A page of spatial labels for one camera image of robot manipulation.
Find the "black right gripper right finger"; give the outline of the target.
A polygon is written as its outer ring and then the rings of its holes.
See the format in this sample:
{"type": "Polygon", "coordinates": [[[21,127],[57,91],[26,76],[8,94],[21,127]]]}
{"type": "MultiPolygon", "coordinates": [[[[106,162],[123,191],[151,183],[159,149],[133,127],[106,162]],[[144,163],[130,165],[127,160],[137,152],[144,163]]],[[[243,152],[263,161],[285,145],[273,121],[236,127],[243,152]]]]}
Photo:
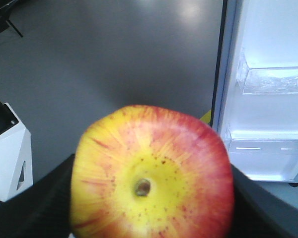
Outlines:
{"type": "Polygon", "coordinates": [[[298,186],[256,182],[232,166],[234,184],[255,212],[284,238],[298,238],[298,186]]]}

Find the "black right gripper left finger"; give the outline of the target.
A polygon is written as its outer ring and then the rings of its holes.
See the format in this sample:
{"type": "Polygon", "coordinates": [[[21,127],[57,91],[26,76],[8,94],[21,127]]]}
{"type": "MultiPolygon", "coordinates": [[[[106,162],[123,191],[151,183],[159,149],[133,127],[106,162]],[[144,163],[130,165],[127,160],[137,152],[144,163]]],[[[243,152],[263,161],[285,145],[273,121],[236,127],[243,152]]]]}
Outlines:
{"type": "Polygon", "coordinates": [[[0,205],[0,238],[67,238],[74,155],[0,205]]]}

